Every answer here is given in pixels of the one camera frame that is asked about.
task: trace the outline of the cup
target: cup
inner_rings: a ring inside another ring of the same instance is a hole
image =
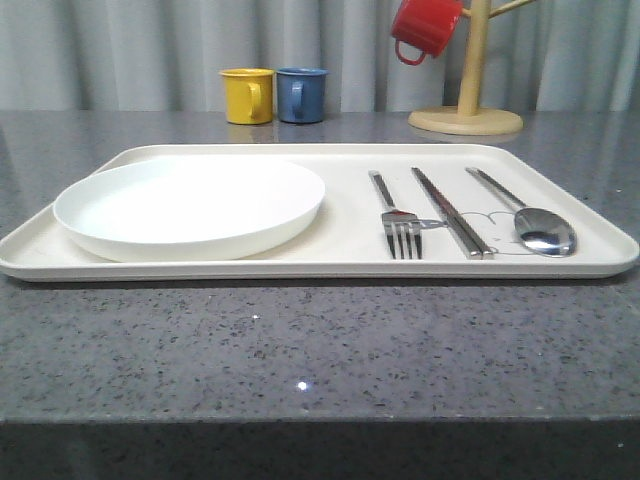
[[[227,100],[227,121],[255,125],[273,120],[273,70],[222,70]]]
[[[321,68],[278,70],[278,118],[289,123],[321,122],[327,73]]]
[[[419,65],[427,55],[434,58],[440,55],[461,13],[459,0],[403,0],[391,26],[398,58],[407,65]],[[401,42],[421,50],[420,56],[415,60],[403,56]]]

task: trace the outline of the cutlery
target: cutlery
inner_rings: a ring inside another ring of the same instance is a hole
[[[522,244],[529,250],[547,257],[567,257],[578,247],[576,232],[569,223],[549,210],[528,207],[522,200],[479,168],[467,167],[467,172],[497,193],[502,200],[516,205],[513,218],[516,233]]]
[[[467,221],[438,188],[427,178],[427,176],[417,167],[412,167],[411,171],[416,176],[425,191],[440,209],[443,220],[451,227],[455,238],[462,250],[470,260],[489,260],[493,258],[493,251],[471,228]]]
[[[369,171],[387,211],[382,213],[382,226],[391,255],[395,259],[422,258],[421,221],[415,213],[399,210],[377,170]]]

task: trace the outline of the wooden mug stand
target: wooden mug stand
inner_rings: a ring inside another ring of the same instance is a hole
[[[471,0],[462,15],[470,19],[460,96],[457,106],[431,107],[409,115],[409,124],[422,130],[456,135],[502,135],[522,130],[515,113],[480,107],[489,19],[535,0],[513,0],[494,10],[491,0]]]

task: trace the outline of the tray rim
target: tray rim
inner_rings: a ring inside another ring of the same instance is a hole
[[[232,278],[605,278],[622,273],[632,268],[638,258],[640,247],[632,237],[619,227],[609,222],[606,218],[580,202],[564,189],[556,185],[534,168],[527,165],[519,157],[500,147],[480,144],[403,144],[403,143],[271,143],[271,144],[153,144],[123,150],[115,157],[101,165],[87,176],[127,165],[126,160],[140,153],[153,153],[161,150],[165,154],[180,152],[186,149],[193,150],[195,154],[217,153],[267,153],[288,149],[287,153],[311,153],[326,154],[330,149],[340,148],[341,153],[355,154],[353,150],[375,148],[380,154],[380,149],[389,149],[396,153],[414,153],[420,150],[430,150],[432,153],[440,153],[452,149],[465,150],[471,153],[499,152],[500,155],[508,155],[518,162],[519,168],[533,172],[555,188],[572,199],[574,204],[590,214],[597,220],[605,222],[609,228],[616,231],[628,243],[631,250],[629,255],[616,263],[584,262],[571,265],[572,271],[567,273],[545,272],[548,265],[527,264],[527,272],[501,272],[499,262],[483,262],[483,269],[477,274],[462,271],[468,268],[469,262],[475,261],[416,261],[416,260],[380,260],[372,261],[322,261],[322,260],[278,260],[278,259],[240,259],[230,261],[189,261],[189,262],[122,262],[122,263],[86,263],[82,265],[60,265],[57,267],[41,267],[34,265],[22,265],[5,259],[2,256],[3,248],[12,239],[34,223],[42,221],[46,215],[52,215],[53,202],[42,208],[39,212],[26,220],[19,227],[0,240],[0,271],[5,274],[30,282],[74,282],[74,281],[136,281],[136,280],[180,280],[180,279],[232,279]],[[402,271],[393,271],[389,265],[400,265]]]

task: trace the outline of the fork handle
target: fork handle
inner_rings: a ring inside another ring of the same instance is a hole
[[[380,192],[382,201],[384,201],[385,206],[389,209],[396,208],[396,204],[393,202],[393,197],[391,197],[389,189],[387,188],[387,184],[384,183],[380,172],[378,172],[377,170],[369,170],[369,176],[371,177],[371,180],[373,180],[373,184],[378,189],[378,192]]]

